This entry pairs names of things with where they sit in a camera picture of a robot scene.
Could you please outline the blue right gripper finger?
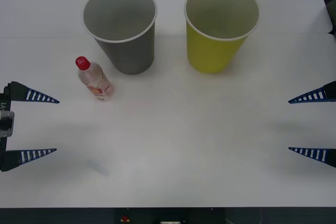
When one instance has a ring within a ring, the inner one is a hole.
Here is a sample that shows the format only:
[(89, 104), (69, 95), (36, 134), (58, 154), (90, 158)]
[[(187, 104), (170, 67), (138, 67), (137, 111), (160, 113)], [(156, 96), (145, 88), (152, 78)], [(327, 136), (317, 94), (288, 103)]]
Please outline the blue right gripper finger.
[(289, 100), (288, 103), (335, 102), (335, 86), (336, 81), (332, 81), (318, 89), (299, 95)]
[(336, 168), (336, 153), (334, 148), (288, 147), (288, 149), (302, 156)]

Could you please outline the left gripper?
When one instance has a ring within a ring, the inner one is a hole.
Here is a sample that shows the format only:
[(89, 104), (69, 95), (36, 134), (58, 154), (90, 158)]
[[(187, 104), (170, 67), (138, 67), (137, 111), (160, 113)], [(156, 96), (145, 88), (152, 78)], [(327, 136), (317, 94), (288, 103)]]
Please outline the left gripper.
[(1, 171), (7, 172), (55, 152), (56, 148), (6, 151), (7, 138), (12, 136), (11, 100), (21, 102), (60, 103), (57, 99), (12, 81), (1, 93)]

